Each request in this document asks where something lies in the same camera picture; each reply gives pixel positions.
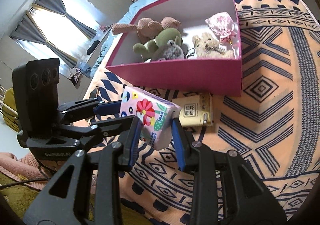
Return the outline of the green frog plush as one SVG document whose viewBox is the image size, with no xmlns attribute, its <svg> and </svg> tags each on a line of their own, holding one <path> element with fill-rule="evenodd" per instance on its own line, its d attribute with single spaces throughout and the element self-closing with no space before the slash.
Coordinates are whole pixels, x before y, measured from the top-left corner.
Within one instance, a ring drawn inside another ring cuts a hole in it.
<svg viewBox="0 0 320 225">
<path fill-rule="evenodd" d="M 133 46 L 133 51 L 140 54 L 144 60 L 152 58 L 152 55 L 159 49 L 169 44 L 181 46 L 183 40 L 179 30 L 168 28 L 161 31 L 154 39 L 145 44 L 137 43 Z"/>
</svg>

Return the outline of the floral tissue pack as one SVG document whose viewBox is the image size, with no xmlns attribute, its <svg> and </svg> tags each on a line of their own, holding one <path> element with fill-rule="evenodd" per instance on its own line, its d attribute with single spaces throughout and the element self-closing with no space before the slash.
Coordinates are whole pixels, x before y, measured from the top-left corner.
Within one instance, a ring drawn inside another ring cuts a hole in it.
<svg viewBox="0 0 320 225">
<path fill-rule="evenodd" d="M 143 123 L 140 139 L 159 151 L 169 146 L 171 125 L 181 107 L 138 87 L 126 86 L 121 99 L 120 115 L 134 115 Z"/>
</svg>

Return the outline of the grey curtain lower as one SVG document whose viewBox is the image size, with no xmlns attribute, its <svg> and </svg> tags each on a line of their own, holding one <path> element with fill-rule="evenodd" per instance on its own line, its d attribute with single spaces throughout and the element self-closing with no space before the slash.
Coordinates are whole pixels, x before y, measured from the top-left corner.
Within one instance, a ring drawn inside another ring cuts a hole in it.
<svg viewBox="0 0 320 225">
<path fill-rule="evenodd" d="M 46 38 L 42 30 L 37 26 L 36 22 L 32 18 L 31 14 L 27 11 L 23 15 L 22 19 L 17 23 L 16 29 L 11 32 L 11 36 L 16 40 L 38 43 L 46 46 L 70 68 L 74 68 L 78 63 L 78 60 L 75 57 L 61 51 L 56 45 Z"/>
</svg>

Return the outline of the beige bunny plush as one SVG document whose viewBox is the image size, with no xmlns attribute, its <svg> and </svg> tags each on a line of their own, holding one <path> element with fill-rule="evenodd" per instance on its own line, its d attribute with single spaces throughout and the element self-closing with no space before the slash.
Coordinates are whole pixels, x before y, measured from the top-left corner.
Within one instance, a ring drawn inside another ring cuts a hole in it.
<svg viewBox="0 0 320 225">
<path fill-rule="evenodd" d="M 198 59 L 234 59 L 234 51 L 220 46 L 220 42 L 209 33 L 193 36 L 193 45 Z"/>
</svg>

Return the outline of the pink cardboard box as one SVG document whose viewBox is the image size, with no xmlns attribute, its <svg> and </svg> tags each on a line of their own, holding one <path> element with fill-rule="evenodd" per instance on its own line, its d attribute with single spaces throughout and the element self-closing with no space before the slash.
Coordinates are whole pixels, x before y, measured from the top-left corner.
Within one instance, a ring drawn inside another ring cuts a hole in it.
<svg viewBox="0 0 320 225">
<path fill-rule="evenodd" d="M 134 26 L 149 17 L 180 22 L 140 43 Z M 106 68 L 135 86 L 240 96 L 242 54 L 234 0 L 159 0 L 141 8 Z"/>
</svg>

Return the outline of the orange navy patterned blanket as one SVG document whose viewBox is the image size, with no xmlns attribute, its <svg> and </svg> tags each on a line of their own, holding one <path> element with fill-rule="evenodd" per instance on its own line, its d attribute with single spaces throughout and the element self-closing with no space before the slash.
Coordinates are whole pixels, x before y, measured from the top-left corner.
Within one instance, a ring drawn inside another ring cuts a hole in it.
<svg viewBox="0 0 320 225">
<path fill-rule="evenodd" d="M 244 160 L 289 223 L 319 176 L 319 23 L 310 9 L 302 0 L 139 0 L 127 17 L 174 17 L 192 48 L 209 31 L 206 19 L 222 11 L 234 20 L 234 59 L 143 63 L 135 33 L 111 35 L 85 98 L 116 101 L 126 86 L 173 102 L 208 93 L 213 121 L 189 132 L 202 149 Z"/>
</svg>

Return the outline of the pink floral drawstring pouch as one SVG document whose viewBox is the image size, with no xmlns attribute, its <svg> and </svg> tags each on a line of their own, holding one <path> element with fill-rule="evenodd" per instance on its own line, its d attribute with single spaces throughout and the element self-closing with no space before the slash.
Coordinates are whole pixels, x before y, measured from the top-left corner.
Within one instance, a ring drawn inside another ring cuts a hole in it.
<svg viewBox="0 0 320 225">
<path fill-rule="evenodd" d="M 220 38 L 220 43 L 232 44 L 232 38 L 236 36 L 235 24 L 227 12 L 214 14 L 205 23 L 210 30 Z"/>
</svg>

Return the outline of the gold tissue pack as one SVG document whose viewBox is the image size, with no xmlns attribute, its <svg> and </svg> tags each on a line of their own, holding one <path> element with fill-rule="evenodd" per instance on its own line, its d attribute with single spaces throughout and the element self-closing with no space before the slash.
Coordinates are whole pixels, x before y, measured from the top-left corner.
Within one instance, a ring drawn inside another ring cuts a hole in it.
<svg viewBox="0 0 320 225">
<path fill-rule="evenodd" d="M 183 127 L 211 126 L 213 124 L 213 103 L 209 93 L 176 98 L 172 102 L 181 107 L 179 120 Z"/>
</svg>

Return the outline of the grey fluffy plush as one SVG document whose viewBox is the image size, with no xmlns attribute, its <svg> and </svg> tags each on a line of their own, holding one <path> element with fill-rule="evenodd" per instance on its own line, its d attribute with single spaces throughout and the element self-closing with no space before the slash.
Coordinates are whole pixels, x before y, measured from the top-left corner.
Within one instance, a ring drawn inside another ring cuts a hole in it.
<svg viewBox="0 0 320 225">
<path fill-rule="evenodd" d="M 184 59 L 184 52 L 182 48 L 179 45 L 176 45 L 173 40 L 170 40 L 166 45 L 161 46 L 155 51 L 151 58 L 151 61 L 181 59 Z"/>
</svg>

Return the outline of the pink knit plush toy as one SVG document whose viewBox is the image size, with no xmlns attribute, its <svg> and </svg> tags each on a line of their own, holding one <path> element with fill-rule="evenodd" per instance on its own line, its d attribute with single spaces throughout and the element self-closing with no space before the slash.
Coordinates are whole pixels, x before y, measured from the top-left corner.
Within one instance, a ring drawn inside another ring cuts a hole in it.
<svg viewBox="0 0 320 225">
<path fill-rule="evenodd" d="M 172 17 L 165 17 L 160 22 L 151 18 L 142 18 L 137 24 L 116 23 L 112 26 L 112 34 L 136 32 L 142 44 L 155 38 L 161 31 L 168 28 L 178 29 L 182 23 Z"/>
</svg>

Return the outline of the pink knit sleeve left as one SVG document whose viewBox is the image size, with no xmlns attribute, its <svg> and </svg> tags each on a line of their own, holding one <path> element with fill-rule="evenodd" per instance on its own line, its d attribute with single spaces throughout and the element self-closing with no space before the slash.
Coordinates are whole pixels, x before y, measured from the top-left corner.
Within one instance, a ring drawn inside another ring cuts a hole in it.
<svg viewBox="0 0 320 225">
<path fill-rule="evenodd" d="M 21 159 L 8 152 L 1 152 L 1 174 L 4 174 L 14 181 L 26 181 L 29 179 L 45 179 L 39 171 L 39 163 L 35 157 L 28 153 Z M 42 190 L 46 181 L 31 182 L 27 186 L 36 190 Z"/>
</svg>

